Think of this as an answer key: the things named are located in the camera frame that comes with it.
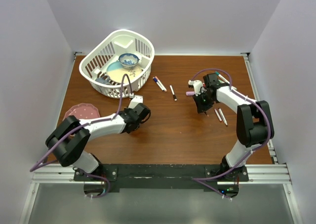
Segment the red cap white marker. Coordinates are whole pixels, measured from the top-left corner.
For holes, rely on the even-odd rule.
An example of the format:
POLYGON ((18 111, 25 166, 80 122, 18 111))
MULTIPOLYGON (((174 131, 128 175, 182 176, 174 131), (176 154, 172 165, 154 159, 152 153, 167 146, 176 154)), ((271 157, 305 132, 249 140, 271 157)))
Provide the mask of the red cap white marker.
POLYGON ((228 126, 227 120, 226 120, 226 118, 225 118, 225 116, 224 116, 224 113, 223 113, 222 109, 219 108, 218 111, 219 111, 219 114, 220 114, 220 116, 221 116, 221 118, 222 118, 222 121, 224 122, 224 124, 225 124, 226 126, 228 126))

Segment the red ink gel pen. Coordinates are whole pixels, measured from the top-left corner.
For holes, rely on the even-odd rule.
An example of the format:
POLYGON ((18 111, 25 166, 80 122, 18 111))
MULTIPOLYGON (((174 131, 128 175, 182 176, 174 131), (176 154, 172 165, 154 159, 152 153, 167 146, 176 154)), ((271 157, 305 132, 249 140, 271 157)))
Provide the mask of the red ink gel pen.
POLYGON ((221 118, 219 112, 217 111, 217 109, 214 109, 214 111, 215 111, 215 114, 216 114, 218 120, 219 120, 220 122, 222 122, 222 118, 221 118))

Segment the purple highlighter marker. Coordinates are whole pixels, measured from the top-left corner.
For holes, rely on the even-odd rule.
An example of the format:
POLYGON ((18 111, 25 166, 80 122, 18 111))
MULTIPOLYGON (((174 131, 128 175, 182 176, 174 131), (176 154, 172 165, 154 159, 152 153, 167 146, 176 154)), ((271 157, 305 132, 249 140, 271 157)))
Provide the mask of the purple highlighter marker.
POLYGON ((192 96, 192 95, 194 95, 195 93, 194 92, 186 92, 186 95, 187 96, 192 96))

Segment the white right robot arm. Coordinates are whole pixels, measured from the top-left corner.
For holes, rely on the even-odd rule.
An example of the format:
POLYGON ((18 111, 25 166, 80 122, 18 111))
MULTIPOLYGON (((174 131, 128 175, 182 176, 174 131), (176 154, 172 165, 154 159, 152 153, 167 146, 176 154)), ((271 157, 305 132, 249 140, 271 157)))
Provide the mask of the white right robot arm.
POLYGON ((266 101, 239 93, 230 82, 220 83, 216 73, 205 75, 202 81, 191 79, 188 87, 195 92, 193 100, 198 113, 206 113, 215 103, 222 103, 237 115, 237 142, 223 157, 217 175, 203 179, 231 181, 237 176, 237 168, 244 166, 253 152, 274 137, 270 106, 266 101))

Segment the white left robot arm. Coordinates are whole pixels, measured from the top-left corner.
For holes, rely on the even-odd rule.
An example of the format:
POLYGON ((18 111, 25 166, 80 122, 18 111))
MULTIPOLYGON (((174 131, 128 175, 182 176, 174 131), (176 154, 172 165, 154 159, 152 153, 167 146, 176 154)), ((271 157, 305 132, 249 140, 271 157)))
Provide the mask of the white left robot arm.
POLYGON ((55 148, 52 153, 63 167, 73 165, 83 170, 90 180, 96 181, 102 176, 101 163, 84 151, 86 144, 106 135, 131 133, 150 116, 151 110, 143 103, 97 119, 79 120, 70 115, 51 133, 45 144, 49 149, 55 148))

